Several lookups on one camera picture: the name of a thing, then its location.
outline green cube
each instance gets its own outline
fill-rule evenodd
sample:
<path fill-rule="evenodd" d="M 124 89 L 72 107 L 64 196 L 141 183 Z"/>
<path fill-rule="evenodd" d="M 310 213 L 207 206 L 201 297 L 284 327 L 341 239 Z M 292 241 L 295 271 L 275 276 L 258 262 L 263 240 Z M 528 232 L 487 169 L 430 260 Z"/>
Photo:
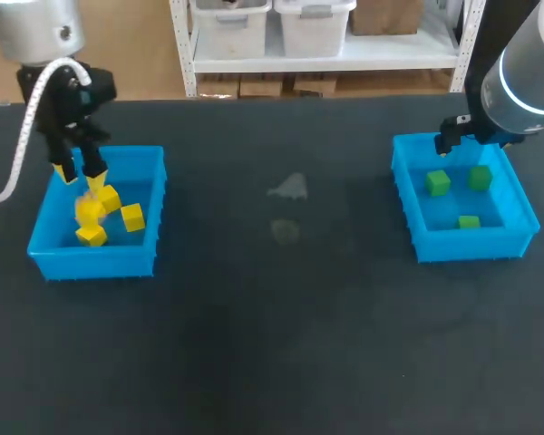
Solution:
<path fill-rule="evenodd" d="M 457 221 L 459 229 L 481 227 L 480 218 L 477 216 L 460 216 Z"/>
<path fill-rule="evenodd" d="M 428 172 L 425 178 L 425 187 L 432 197 L 445 195 L 449 191 L 451 184 L 452 181 L 443 169 Z"/>
<path fill-rule="evenodd" d="M 487 166 L 476 166 L 470 169 L 470 176 L 468 177 L 468 186 L 471 190 L 483 192 L 490 188 L 491 180 L 490 168 Z"/>

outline blue plastic bin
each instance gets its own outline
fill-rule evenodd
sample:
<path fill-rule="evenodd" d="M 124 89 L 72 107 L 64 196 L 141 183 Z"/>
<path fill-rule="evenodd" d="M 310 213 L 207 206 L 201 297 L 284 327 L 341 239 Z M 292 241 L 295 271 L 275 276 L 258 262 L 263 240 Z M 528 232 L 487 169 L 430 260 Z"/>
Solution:
<path fill-rule="evenodd" d="M 418 261 L 522 257 L 539 222 L 504 151 L 497 144 L 461 138 L 461 145 L 443 158 L 435 152 L 435 134 L 393 139 L 393 175 Z M 469 170 L 477 165 L 491 169 L 486 192 L 468 187 Z M 452 186 L 447 195 L 431 197 L 425 177 L 437 169 L 445 170 Z M 479 216 L 481 228 L 457 229 L 460 215 Z"/>
<path fill-rule="evenodd" d="M 139 202 L 146 227 L 128 233 L 120 210 L 103 226 L 108 242 L 101 247 L 82 246 L 74 232 L 74 202 L 87 190 L 83 174 L 66 186 L 53 174 L 28 245 L 28 255 L 46 279 L 87 279 L 152 276 L 159 238 L 160 215 L 167 175 L 162 147 L 101 147 L 109 166 L 107 184 L 115 187 L 126 206 Z M 83 166 L 81 152 L 73 150 L 76 168 Z"/>

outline black mat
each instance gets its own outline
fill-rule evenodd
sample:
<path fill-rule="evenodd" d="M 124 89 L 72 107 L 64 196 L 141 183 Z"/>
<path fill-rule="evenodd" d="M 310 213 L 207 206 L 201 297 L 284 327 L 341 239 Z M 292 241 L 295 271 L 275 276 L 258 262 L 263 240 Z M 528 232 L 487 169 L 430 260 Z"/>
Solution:
<path fill-rule="evenodd" d="M 0 434 L 544 434 L 544 133 L 510 151 L 542 225 L 521 261 L 417 265 L 393 186 L 392 136 L 465 110 L 105 108 L 113 143 L 166 151 L 144 280 L 44 282 L 25 253 L 52 172 L 34 135 L 0 205 Z M 0 109 L 0 188 L 22 114 Z M 267 197 L 297 171 L 307 201 Z"/>

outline cable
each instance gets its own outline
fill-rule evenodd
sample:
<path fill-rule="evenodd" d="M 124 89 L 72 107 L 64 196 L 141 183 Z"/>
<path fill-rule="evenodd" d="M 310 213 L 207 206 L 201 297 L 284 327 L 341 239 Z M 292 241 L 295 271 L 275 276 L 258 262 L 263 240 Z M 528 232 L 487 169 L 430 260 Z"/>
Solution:
<path fill-rule="evenodd" d="M 6 182 L 4 190 L 0 193 L 0 202 L 4 202 L 9 199 L 15 191 L 16 184 L 18 183 L 18 177 L 20 177 L 20 171 L 22 170 L 22 165 L 24 162 L 26 146 L 28 145 L 28 140 L 30 139 L 30 134 L 32 132 L 34 117 L 36 116 L 36 111 L 38 110 L 38 104 L 40 99 L 43 97 L 44 89 L 46 89 L 48 81 L 53 76 L 54 72 L 56 72 L 56 70 L 62 66 L 70 66 L 73 68 L 74 73 L 77 75 L 82 86 L 89 86 L 91 84 L 91 77 L 89 77 L 89 73 L 87 73 L 86 70 L 74 59 L 64 57 L 61 59 L 56 59 L 55 61 L 52 61 L 46 65 L 41 74 L 38 76 L 38 80 L 34 85 L 30 100 L 26 106 L 26 113 L 24 114 L 22 128 L 20 129 L 20 135 L 18 136 L 18 144 L 16 145 L 15 157 L 12 162 L 12 168 L 10 169 L 10 178 Z"/>

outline yellow block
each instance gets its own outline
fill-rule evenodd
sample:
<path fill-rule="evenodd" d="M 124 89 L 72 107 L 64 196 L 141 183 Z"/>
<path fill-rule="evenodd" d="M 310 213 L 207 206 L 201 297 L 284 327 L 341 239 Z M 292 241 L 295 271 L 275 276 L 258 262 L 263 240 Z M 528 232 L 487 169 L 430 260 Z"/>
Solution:
<path fill-rule="evenodd" d="M 107 214 L 121 208 L 121 199 L 119 198 L 119 194 L 110 184 L 101 188 L 101 190 L 97 192 L 97 199 L 101 201 Z"/>
<path fill-rule="evenodd" d="M 139 203 L 121 207 L 121 215 L 127 232 L 131 233 L 145 228 L 145 220 Z"/>
<path fill-rule="evenodd" d="M 101 201 L 90 192 L 77 198 L 74 204 L 74 215 L 81 227 L 98 227 L 106 216 Z"/>
<path fill-rule="evenodd" d="M 107 241 L 107 233 L 100 225 L 96 227 L 83 227 L 75 232 L 81 243 L 89 247 L 101 247 Z"/>
<path fill-rule="evenodd" d="M 107 179 L 107 172 L 109 172 L 108 169 L 94 178 L 87 177 L 87 184 L 89 185 L 91 192 L 98 192 L 102 189 L 105 185 L 105 180 Z"/>

